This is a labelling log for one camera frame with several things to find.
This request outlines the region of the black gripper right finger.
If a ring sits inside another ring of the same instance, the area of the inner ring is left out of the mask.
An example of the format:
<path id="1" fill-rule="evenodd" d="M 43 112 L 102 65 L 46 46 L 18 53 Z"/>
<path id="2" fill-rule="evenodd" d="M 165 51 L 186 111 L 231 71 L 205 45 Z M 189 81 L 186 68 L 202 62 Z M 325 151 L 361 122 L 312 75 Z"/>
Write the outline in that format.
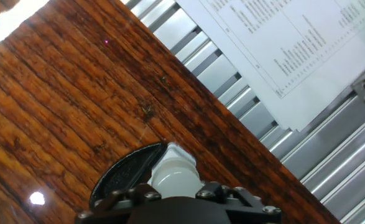
<path id="1" fill-rule="evenodd" d="M 261 199 L 244 187 L 227 187 L 218 182 L 207 182 L 195 198 L 212 203 L 225 213 L 230 223 L 282 223 L 282 211 L 263 205 Z"/>

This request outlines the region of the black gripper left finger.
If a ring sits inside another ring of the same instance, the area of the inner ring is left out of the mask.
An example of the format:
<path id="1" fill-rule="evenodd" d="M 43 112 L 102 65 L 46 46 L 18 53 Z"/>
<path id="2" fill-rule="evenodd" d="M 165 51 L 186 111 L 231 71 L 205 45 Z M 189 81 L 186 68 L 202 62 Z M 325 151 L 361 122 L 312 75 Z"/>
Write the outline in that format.
<path id="1" fill-rule="evenodd" d="M 76 215 L 76 224 L 127 223 L 136 207 L 162 199 L 149 184 L 139 184 L 126 191 L 115 190 L 96 202 L 94 209 Z"/>

